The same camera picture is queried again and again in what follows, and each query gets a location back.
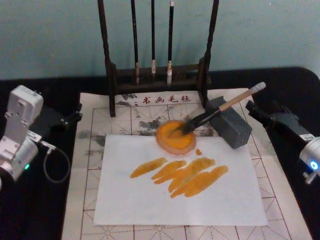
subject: brush handle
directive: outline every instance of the brush handle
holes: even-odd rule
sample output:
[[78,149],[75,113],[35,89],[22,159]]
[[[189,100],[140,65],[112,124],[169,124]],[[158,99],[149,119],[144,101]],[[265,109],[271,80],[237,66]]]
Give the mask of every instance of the brush handle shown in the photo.
[[231,99],[230,101],[227,101],[226,103],[219,106],[220,111],[223,112],[223,111],[227,110],[232,105],[235,105],[236,103],[251,96],[252,94],[259,92],[260,90],[264,89],[265,87],[266,87],[266,84],[264,82],[258,83],[254,87],[250,88],[248,91],[241,93],[240,95],[236,96],[235,98]]

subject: cable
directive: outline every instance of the cable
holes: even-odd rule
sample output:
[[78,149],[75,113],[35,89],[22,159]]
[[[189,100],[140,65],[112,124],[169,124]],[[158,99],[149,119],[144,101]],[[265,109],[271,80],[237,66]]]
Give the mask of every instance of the cable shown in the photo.
[[[66,162],[67,162],[67,164],[68,164],[68,171],[67,171],[67,173],[65,174],[65,176],[64,176],[61,180],[54,180],[54,179],[52,179],[52,178],[49,176],[48,172],[47,172],[47,168],[46,168],[46,167],[47,167],[47,160],[48,160],[48,156],[50,155],[50,153],[52,152],[52,150],[58,150],[58,152],[62,153],[62,155],[65,157]],[[67,177],[68,177],[69,174],[70,174],[70,171],[71,171],[70,159],[69,159],[69,157],[67,156],[67,154],[66,154],[64,151],[62,151],[60,148],[58,148],[58,147],[49,148],[48,151],[46,152],[45,157],[44,157],[43,170],[44,170],[44,175],[46,176],[46,178],[47,178],[50,182],[52,182],[52,183],[54,183],[54,184],[61,184],[61,183],[63,183],[63,182],[67,179]]]

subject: white paper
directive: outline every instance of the white paper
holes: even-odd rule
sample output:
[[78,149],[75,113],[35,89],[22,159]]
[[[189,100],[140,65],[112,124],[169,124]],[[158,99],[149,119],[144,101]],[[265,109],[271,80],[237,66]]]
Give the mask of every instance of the white paper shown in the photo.
[[205,171],[222,165],[229,171],[198,195],[170,198],[171,181],[156,185],[151,180],[160,168],[137,178],[130,178],[130,174],[139,165],[161,157],[190,163],[200,157],[196,149],[179,157],[161,149],[154,136],[107,135],[94,224],[267,225],[248,147],[233,150],[221,137],[196,140],[201,157],[215,159],[215,165]]

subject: blue wall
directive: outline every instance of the blue wall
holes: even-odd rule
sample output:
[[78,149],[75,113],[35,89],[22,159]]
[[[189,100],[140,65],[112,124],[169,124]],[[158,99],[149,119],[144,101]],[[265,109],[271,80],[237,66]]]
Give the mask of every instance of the blue wall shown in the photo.
[[[173,65],[206,49],[212,0],[176,0]],[[129,0],[105,0],[111,60],[134,67]],[[136,0],[139,61],[151,66],[151,1]],[[155,0],[156,63],[168,57],[169,0]],[[320,1],[221,0],[211,70],[304,66],[320,76]],[[0,79],[104,75],[96,0],[1,0]]]

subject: calligraphy brush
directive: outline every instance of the calligraphy brush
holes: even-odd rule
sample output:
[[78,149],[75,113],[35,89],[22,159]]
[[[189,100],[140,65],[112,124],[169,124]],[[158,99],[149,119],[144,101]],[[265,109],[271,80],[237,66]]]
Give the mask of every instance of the calligraphy brush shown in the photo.
[[132,26],[133,26],[135,80],[136,80],[136,84],[139,84],[139,58],[138,58],[138,37],[137,37],[137,21],[136,21],[135,0],[131,0],[131,12],[132,12]]
[[152,38],[152,79],[156,74],[156,54],[155,54],[155,0],[151,0],[151,38]]
[[174,8],[175,1],[170,0],[170,12],[169,12],[169,46],[168,46],[168,68],[167,68],[167,85],[171,85],[172,80],[172,33],[174,29]]
[[230,101],[227,101],[226,103],[222,104],[221,106],[211,110],[206,111],[205,113],[202,113],[196,117],[194,117],[191,120],[187,120],[182,126],[176,128],[169,134],[169,138],[179,138],[184,135],[187,135],[188,133],[191,133],[196,128],[204,125],[205,123],[209,122],[212,118],[214,118],[219,113],[227,110],[232,105],[240,102],[241,100],[245,99],[246,97],[251,96],[252,94],[255,94],[259,92],[260,90],[264,89],[266,87],[266,84],[264,82],[260,82],[254,87],[250,88],[249,90],[241,93],[240,95],[236,96],[235,98],[231,99]]

